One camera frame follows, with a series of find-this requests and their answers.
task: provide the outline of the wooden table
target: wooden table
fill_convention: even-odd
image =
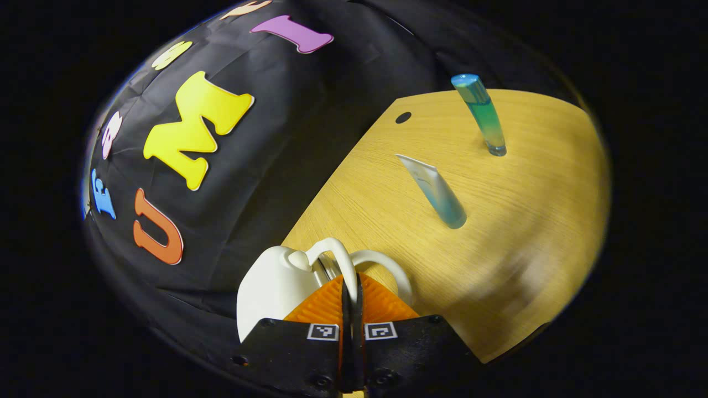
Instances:
[[[456,91],[400,98],[282,243],[306,250],[336,237],[349,252],[387,254],[410,276],[413,308],[443,315],[484,363],[570,302],[598,256],[610,207],[606,151],[585,111],[524,91],[489,95],[506,156],[489,154]],[[463,227],[446,227],[396,153],[438,168],[467,213]],[[396,292],[381,265],[365,273]]]

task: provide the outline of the screw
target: screw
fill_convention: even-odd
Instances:
[[[390,370],[380,370],[373,375],[372,379],[380,387],[391,387],[398,380],[398,375]]]
[[[311,383],[314,384],[317,388],[323,390],[332,384],[332,380],[330,380],[330,378],[327,376],[316,375],[312,378]]]

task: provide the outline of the black fabric backdrop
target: black fabric backdrop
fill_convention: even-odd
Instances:
[[[220,20],[227,11],[159,48],[120,87],[108,112],[99,110],[91,137],[100,137],[117,110],[122,124],[108,159],[96,140],[87,171],[95,168],[110,188],[118,218],[96,211],[86,218],[96,263],[126,305],[169,344],[227,374],[239,341],[235,303],[241,279],[263,250],[282,242],[396,98],[450,90],[451,76],[475,71],[490,89],[533,91],[578,104],[536,54],[451,3],[282,0]],[[249,33],[279,15],[335,40],[302,55],[291,42]],[[167,68],[152,68],[153,59],[180,41],[193,44]],[[231,133],[217,138],[218,150],[203,155],[209,171],[190,192],[165,163],[144,159],[142,147],[152,126],[180,120],[176,88],[198,71],[256,102]],[[88,176],[80,177],[88,185]],[[135,244],[135,219],[166,243],[155,224],[133,217],[138,188],[177,226],[184,242],[178,265]]]

